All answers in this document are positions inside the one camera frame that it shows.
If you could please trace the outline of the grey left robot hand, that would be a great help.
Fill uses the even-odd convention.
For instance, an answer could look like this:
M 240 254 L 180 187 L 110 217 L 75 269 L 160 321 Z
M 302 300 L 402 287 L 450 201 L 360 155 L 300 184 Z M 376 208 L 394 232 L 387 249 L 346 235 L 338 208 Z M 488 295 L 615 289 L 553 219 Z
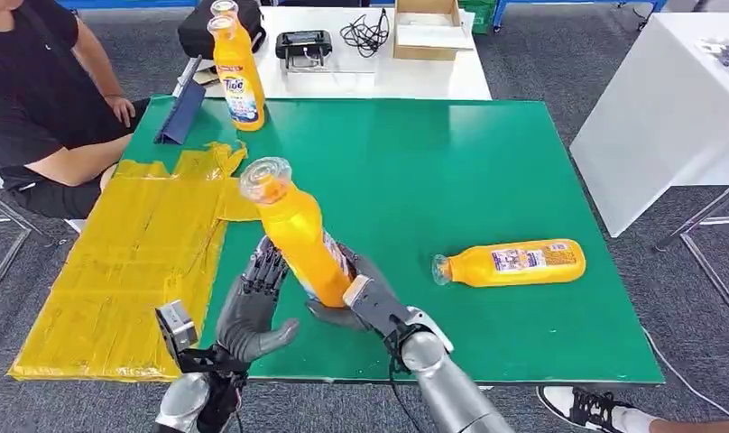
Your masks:
M 299 333 L 300 321 L 296 318 L 285 320 L 277 328 L 272 326 L 288 271 L 281 252 L 265 236 L 231 285 L 217 320 L 217 343 L 242 370 L 289 345 Z

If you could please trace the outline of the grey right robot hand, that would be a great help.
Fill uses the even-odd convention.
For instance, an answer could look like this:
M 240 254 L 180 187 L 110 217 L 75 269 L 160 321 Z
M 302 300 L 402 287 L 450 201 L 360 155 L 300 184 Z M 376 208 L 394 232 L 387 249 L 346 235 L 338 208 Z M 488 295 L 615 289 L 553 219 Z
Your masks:
M 395 296 L 391 285 L 373 262 L 345 244 L 338 243 L 337 246 L 346 257 L 348 268 L 355 273 L 355 279 L 344 296 L 344 300 L 352 300 L 353 303 L 343 308 L 331 308 L 309 299 L 306 301 L 307 309 L 314 318 L 335 326 L 357 331 L 374 329 L 382 336 L 389 336 L 397 328 L 395 320 L 408 319 L 410 312 Z

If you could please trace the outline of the person's left hand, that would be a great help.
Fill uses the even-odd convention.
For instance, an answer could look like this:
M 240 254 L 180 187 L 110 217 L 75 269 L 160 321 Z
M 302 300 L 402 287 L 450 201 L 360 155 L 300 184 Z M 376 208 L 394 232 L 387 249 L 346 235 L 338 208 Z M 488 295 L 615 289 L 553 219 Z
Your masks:
M 118 95 L 107 95 L 104 99 L 117 120 L 124 126 L 130 127 L 131 120 L 136 116 L 134 105 L 127 98 Z

